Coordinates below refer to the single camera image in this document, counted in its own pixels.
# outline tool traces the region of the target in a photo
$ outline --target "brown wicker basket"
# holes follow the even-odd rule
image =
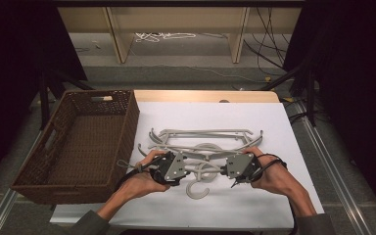
[[[138,118],[133,91],[66,92],[11,188],[37,204],[106,202]]]

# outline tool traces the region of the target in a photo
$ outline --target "white tabletop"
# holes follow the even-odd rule
[[[282,158],[288,169],[307,189],[316,211],[323,208],[313,187],[306,164],[282,104],[277,103],[166,103],[139,102],[140,117],[135,137],[131,163],[142,160],[137,150],[140,143],[145,152],[153,144],[149,131],[163,129],[249,129],[259,136],[258,145],[264,152]],[[195,141],[177,140],[192,145]],[[240,140],[208,139],[207,142],[224,149],[241,146]],[[200,200],[186,195],[186,185],[194,178],[188,175],[181,185],[164,193],[155,193],[135,199],[124,205],[111,220],[112,226],[201,229],[201,230],[266,230],[290,229],[293,218],[286,197],[253,189],[248,184],[230,188],[233,180],[219,175],[213,182],[197,183],[194,191],[210,188],[209,194]],[[52,223],[76,223],[89,210],[96,211],[101,205],[58,205],[50,220]]]

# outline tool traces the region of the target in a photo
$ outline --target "person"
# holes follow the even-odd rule
[[[140,164],[149,163],[155,156],[164,151],[153,150]],[[253,153],[261,166],[265,166],[277,158],[264,155],[258,147],[244,150]],[[328,214],[317,214],[309,193],[304,186],[281,164],[269,167],[262,177],[251,183],[253,188],[266,190],[270,193],[286,196],[294,210],[300,235],[334,235],[335,230]],[[69,231],[69,234],[93,235],[105,234],[109,228],[109,221],[128,201],[140,198],[154,192],[164,192],[169,185],[162,185],[154,181],[148,171],[138,173],[127,179],[111,198],[100,207],[97,212],[89,211]]]

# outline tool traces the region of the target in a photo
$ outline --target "gray carpet floor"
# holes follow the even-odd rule
[[[167,41],[155,45],[145,42],[134,43],[133,54],[129,56],[125,65],[116,63],[110,39],[106,35],[72,35],[71,39],[77,48],[89,48],[88,51],[77,53],[89,78],[85,82],[100,89],[254,90],[265,85],[266,77],[271,79],[277,77],[260,70],[257,67],[256,55],[247,48],[243,48],[241,63],[232,64],[225,39],[219,36],[198,35],[194,40]],[[265,49],[264,52],[269,58],[277,59],[276,54],[270,50]],[[263,61],[259,65],[265,72],[283,73],[282,70]],[[288,93],[290,85],[291,81],[287,81],[276,87],[274,91],[280,98],[290,97]],[[298,105],[298,103],[285,103],[288,116],[299,112]],[[316,109],[323,109],[318,98],[316,98]],[[373,192],[357,167],[350,163],[351,156],[328,116],[317,114],[316,124],[325,146],[365,216],[372,234],[376,234],[376,198]],[[39,126],[40,107],[37,97],[30,106],[30,114],[26,117],[10,153],[0,164],[0,201],[17,175],[38,134]],[[356,234],[311,142],[305,121],[299,118],[292,127],[321,204],[331,215],[337,234]],[[51,215],[50,206],[36,205],[18,196],[0,234],[59,234],[62,228],[49,223]],[[269,231],[263,234],[287,233]]]

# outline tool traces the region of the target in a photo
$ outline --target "dark sleeve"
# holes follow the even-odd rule
[[[104,235],[109,230],[109,222],[94,211],[85,214],[70,230],[72,235]]]
[[[301,235],[334,235],[331,218],[326,213],[307,217],[296,217]]]

